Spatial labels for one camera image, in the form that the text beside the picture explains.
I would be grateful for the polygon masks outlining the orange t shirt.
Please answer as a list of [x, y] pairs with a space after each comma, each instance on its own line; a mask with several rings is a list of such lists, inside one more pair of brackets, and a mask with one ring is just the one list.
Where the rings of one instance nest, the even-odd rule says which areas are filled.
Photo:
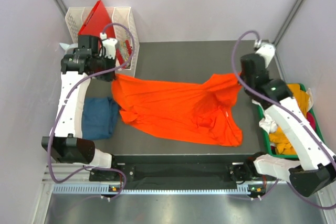
[[243, 142], [232, 115], [240, 89], [233, 73], [213, 74], [202, 84], [118, 74], [111, 84], [125, 124], [159, 138], [224, 147]]

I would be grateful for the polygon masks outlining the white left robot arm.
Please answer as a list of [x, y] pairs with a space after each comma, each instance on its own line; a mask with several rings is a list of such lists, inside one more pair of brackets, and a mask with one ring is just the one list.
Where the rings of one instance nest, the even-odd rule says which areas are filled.
[[56, 121], [50, 136], [41, 141], [49, 161], [101, 167], [101, 174], [107, 180], [116, 179], [119, 168], [112, 163], [111, 154], [96, 149], [94, 142], [83, 136], [82, 114], [91, 78], [113, 80], [111, 69], [116, 65], [118, 46], [118, 40], [108, 38], [106, 34], [98, 37], [80, 35], [77, 44], [62, 44], [65, 55], [61, 60], [61, 93]]

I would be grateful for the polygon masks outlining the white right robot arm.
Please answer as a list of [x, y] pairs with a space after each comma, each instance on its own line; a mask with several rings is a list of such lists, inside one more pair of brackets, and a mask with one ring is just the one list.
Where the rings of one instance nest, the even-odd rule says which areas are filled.
[[252, 180], [269, 175], [288, 182], [309, 197], [335, 181], [335, 153], [325, 146], [301, 112], [287, 84], [271, 79], [265, 59], [259, 54], [241, 57], [239, 82], [246, 94], [257, 101], [264, 113], [281, 128], [298, 156], [297, 161], [258, 154], [245, 166]]

